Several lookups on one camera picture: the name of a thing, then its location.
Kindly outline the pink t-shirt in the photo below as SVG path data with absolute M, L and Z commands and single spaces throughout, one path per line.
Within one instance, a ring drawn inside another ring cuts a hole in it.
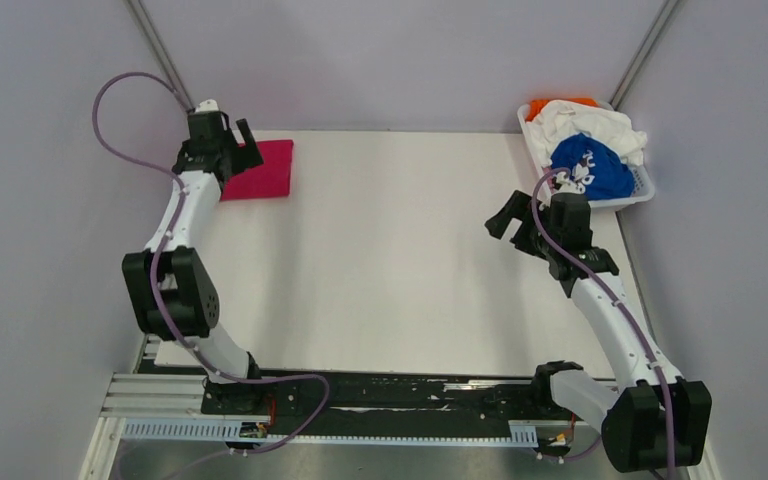
M 291 193 L 295 143 L 291 139 L 258 141 L 263 164 L 235 175 L 221 202 L 285 198 Z

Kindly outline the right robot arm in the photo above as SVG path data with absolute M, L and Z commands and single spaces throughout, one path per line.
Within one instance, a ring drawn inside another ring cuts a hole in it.
M 493 238 L 520 225 L 514 248 L 543 260 L 566 298 L 583 314 L 616 381 L 600 384 L 575 362 L 535 370 L 531 403 L 544 417 L 563 410 L 598 430 L 619 472 L 698 465 L 704 455 L 712 396 L 704 382 L 674 366 L 633 313 L 611 254 L 593 243 L 591 208 L 582 194 L 556 193 L 547 203 L 516 190 L 484 226 Z

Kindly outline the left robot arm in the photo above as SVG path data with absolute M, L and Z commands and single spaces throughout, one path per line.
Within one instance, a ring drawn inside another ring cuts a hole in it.
M 231 404 L 253 413 L 266 386 L 252 354 L 219 323 L 219 293 L 197 246 L 229 181 L 263 159 L 246 120 L 231 122 L 213 100 L 189 112 L 187 126 L 160 224 L 141 251 L 123 258 L 122 272 L 140 330 L 183 348 L 210 386 L 227 387 Z

